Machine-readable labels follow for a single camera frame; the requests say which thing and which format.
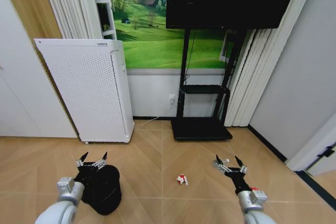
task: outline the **black cable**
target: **black cable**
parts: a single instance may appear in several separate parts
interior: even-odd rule
[[[187,84],[187,79],[190,77],[190,75],[188,74],[188,69],[189,69],[189,64],[190,64],[190,60],[191,60],[191,54],[193,53],[193,48],[194,48],[194,43],[195,43],[195,35],[196,35],[196,29],[195,29],[194,37],[193,37],[193,44],[192,44],[192,46],[191,46],[191,50],[190,50],[189,61],[188,61],[188,67],[187,67],[187,70],[185,71],[184,85]]]

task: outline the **perforated panel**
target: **perforated panel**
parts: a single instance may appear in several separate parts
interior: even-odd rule
[[[39,49],[82,141],[125,142],[121,87],[115,70],[118,61],[113,62],[117,49],[43,45]]]

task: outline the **power outlet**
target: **power outlet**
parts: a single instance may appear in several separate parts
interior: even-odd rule
[[[174,94],[170,94],[168,97],[169,103],[170,105],[173,105],[175,102],[175,95]]]

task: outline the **red and white toy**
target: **red and white toy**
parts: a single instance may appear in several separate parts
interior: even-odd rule
[[[188,185],[187,177],[184,174],[180,174],[176,180],[180,185],[183,184],[184,182],[186,186]]]

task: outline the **door frame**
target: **door frame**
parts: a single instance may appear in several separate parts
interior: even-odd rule
[[[286,162],[291,170],[305,170],[327,146],[335,143],[336,113],[315,133],[301,150]]]

